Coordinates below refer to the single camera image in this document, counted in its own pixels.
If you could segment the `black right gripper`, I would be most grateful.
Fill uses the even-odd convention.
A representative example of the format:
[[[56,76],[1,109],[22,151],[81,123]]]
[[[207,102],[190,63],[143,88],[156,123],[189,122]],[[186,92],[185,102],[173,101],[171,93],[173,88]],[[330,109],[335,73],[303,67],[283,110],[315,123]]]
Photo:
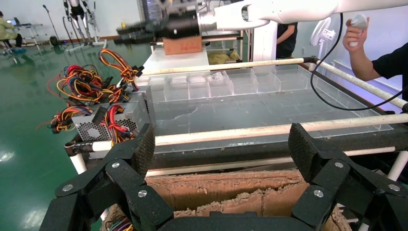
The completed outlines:
[[[139,33],[154,34],[159,31],[160,38],[180,39],[200,35],[198,16],[196,11],[186,11],[181,14],[171,13],[161,25],[156,22],[138,22],[126,24],[116,29],[119,35]],[[113,38],[116,45],[140,45],[156,42],[155,36],[116,36]]]

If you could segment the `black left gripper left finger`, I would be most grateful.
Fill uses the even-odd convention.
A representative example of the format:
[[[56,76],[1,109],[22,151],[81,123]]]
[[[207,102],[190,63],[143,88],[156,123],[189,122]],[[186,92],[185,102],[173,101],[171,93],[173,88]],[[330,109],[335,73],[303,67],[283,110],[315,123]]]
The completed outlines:
[[[145,181],[155,150],[154,128],[145,124],[137,137],[115,144],[94,168],[62,183],[54,199],[54,230],[89,231],[118,204],[138,231],[157,231],[173,209]]]

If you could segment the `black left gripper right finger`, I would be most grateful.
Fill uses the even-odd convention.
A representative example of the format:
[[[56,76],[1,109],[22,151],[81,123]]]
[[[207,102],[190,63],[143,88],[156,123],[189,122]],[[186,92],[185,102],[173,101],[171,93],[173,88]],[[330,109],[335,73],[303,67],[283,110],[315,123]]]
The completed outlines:
[[[292,215],[320,231],[337,204],[370,231],[408,228],[408,191],[401,184],[353,162],[326,141],[312,138],[299,123],[290,128],[290,155],[309,184]]]

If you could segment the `person's bare hand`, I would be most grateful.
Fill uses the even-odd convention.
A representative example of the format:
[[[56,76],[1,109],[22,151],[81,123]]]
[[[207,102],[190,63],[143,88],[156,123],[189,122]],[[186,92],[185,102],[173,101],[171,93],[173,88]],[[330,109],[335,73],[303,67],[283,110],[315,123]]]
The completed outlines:
[[[367,38],[368,26],[365,29],[352,26],[353,19],[346,21],[346,33],[343,37],[343,45],[348,51],[357,51],[362,48]]]

